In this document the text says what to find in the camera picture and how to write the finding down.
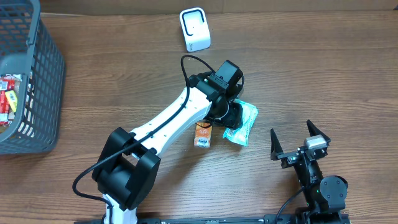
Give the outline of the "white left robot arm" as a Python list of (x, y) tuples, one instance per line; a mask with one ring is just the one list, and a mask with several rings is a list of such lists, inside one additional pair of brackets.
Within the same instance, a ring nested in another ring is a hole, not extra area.
[(217, 70), (191, 75), (181, 95), (146, 124), (130, 132), (115, 129), (99, 156), (92, 178), (106, 201), (102, 223), (137, 223), (136, 208), (154, 186), (161, 155), (201, 120), (229, 129), (243, 125), (235, 98), (243, 89), (240, 68), (226, 60)]

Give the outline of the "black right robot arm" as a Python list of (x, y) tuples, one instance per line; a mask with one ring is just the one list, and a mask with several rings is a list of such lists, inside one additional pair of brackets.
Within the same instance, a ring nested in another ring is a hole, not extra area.
[[(303, 146), (288, 153), (283, 151), (275, 131), (270, 130), (271, 160), (281, 161), (283, 169), (293, 167), (300, 184), (298, 192), (281, 206), (273, 222), (349, 224), (349, 216), (341, 212), (346, 208), (348, 182), (338, 175), (325, 177), (318, 165), (318, 160), (328, 155), (331, 139), (310, 120), (306, 124), (310, 136), (304, 140)], [(304, 195), (307, 206), (297, 208), (294, 214), (284, 218), (282, 212), (299, 194)]]

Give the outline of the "red snack packets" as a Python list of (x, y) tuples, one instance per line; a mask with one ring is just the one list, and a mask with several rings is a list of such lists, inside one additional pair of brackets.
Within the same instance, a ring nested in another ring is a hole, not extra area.
[(15, 118), (15, 113), (10, 108), (5, 92), (14, 90), (17, 95), (21, 82), (20, 74), (1, 75), (1, 126), (9, 126)]

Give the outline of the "yellow highlighter marker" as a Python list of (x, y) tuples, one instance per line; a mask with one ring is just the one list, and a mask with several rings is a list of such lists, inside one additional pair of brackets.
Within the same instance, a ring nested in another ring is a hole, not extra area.
[(6, 98), (9, 102), (11, 110), (15, 113), (17, 111), (18, 99), (14, 90), (5, 92)]

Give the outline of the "teal tissue packet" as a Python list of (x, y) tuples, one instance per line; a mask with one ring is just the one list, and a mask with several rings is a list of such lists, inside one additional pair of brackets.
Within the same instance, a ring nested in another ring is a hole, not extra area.
[(235, 102), (241, 105), (243, 108), (243, 114), (242, 114), (243, 125), (235, 130), (226, 128), (225, 132), (223, 133), (223, 138), (226, 138), (227, 140), (233, 143), (242, 146), (247, 146), (249, 133), (251, 131), (251, 128), (255, 122), (255, 119), (259, 111), (254, 105), (247, 103), (245, 101), (236, 100)]

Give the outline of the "orange juice carton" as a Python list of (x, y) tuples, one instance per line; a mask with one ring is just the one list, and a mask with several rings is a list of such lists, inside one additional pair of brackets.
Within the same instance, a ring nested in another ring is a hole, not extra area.
[(210, 122), (197, 122), (195, 126), (194, 146), (210, 148), (212, 124)]

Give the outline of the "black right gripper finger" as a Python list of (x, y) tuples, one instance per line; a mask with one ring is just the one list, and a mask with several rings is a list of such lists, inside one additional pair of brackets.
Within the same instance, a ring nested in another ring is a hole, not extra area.
[(279, 156), (282, 155), (284, 152), (274, 129), (270, 130), (270, 134), (271, 134), (271, 160), (277, 161), (279, 160)]
[(306, 121), (306, 124), (311, 137), (322, 135), (327, 144), (331, 142), (331, 139), (322, 131), (320, 131), (309, 119)]

